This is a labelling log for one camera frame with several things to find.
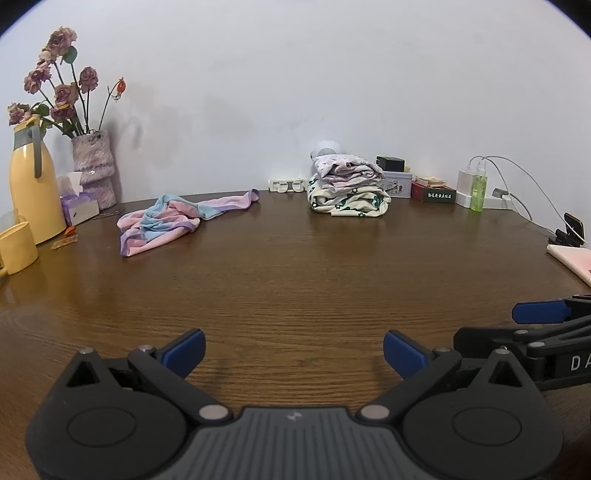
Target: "folded clothes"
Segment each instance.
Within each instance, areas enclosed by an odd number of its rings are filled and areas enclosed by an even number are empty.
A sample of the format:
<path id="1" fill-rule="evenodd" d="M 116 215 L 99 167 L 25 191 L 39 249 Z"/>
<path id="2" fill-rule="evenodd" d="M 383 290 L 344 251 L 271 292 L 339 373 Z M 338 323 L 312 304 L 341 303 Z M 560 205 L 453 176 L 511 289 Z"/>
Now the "folded clothes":
<path id="1" fill-rule="evenodd" d="M 127 213 L 117 221 L 121 230 L 121 255 L 131 257 L 194 232 L 201 219 L 211 220 L 228 210 L 247 209 L 261 197 L 258 190 L 244 195 L 189 202 L 176 195 L 162 195 L 146 210 Z"/>
<path id="2" fill-rule="evenodd" d="M 313 161 L 320 187 L 332 192 L 376 185 L 384 178 L 384 171 L 375 163 L 355 155 L 322 155 Z"/>
<path id="3" fill-rule="evenodd" d="M 386 213 L 390 203 L 390 195 L 377 185 L 335 193 L 322 188 L 317 174 L 308 182 L 306 192 L 313 210 L 332 216 L 378 217 Z"/>

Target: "fuzzy pink vase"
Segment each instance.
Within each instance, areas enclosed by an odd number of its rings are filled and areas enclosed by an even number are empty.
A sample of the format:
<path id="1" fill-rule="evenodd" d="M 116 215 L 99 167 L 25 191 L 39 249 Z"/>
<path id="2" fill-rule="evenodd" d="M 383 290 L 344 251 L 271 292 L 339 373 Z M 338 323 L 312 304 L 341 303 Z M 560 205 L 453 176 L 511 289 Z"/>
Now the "fuzzy pink vase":
<path id="1" fill-rule="evenodd" d="M 111 177 L 115 173 L 115 159 L 111 153 L 109 134 L 92 132 L 72 139 L 74 170 L 82 172 L 80 184 L 85 192 L 96 195 L 99 210 L 112 207 L 115 200 Z"/>

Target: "yellow thermos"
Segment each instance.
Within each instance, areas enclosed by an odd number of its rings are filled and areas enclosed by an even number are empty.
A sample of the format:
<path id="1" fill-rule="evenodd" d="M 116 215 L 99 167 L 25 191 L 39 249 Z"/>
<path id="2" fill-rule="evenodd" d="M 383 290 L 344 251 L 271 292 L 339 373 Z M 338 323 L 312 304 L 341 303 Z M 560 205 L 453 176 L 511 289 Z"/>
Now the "yellow thermos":
<path id="1" fill-rule="evenodd" d="M 9 181 L 12 204 L 29 222 L 36 244 L 64 231 L 56 172 L 41 140 L 38 115 L 14 127 Z"/>

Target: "triangular cutout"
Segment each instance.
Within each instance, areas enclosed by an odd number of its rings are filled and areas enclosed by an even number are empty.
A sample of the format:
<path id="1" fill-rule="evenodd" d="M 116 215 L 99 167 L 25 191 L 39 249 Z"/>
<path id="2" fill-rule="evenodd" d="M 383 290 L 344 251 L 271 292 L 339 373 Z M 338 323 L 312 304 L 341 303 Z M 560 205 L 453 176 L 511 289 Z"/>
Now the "triangular cutout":
<path id="1" fill-rule="evenodd" d="M 96 375 L 94 367 L 89 362 L 80 362 L 78 368 L 68 382 L 68 387 L 81 387 L 83 385 L 92 385 L 99 383 L 99 377 Z"/>
<path id="2" fill-rule="evenodd" d="M 507 362 L 499 362 L 496 365 L 495 371 L 492 373 L 489 382 L 495 385 L 521 387 L 521 382 L 519 381 L 519 378 L 517 378 L 517 375 L 515 375 L 513 368 L 511 368 L 511 364 Z"/>

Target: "silver screw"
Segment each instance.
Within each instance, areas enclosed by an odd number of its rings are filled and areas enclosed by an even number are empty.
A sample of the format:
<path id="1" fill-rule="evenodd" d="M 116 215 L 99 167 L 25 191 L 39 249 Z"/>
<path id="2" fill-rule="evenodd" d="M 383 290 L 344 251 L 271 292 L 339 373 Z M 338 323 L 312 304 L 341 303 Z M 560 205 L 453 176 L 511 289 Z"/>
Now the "silver screw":
<path id="1" fill-rule="evenodd" d="M 361 416 L 368 420 L 383 420 L 390 415 L 390 409 L 383 405 L 366 405 L 361 409 Z"/>
<path id="2" fill-rule="evenodd" d="M 228 416 L 230 411 L 223 405 L 211 403 L 199 409 L 199 416 L 205 420 L 221 420 Z"/>

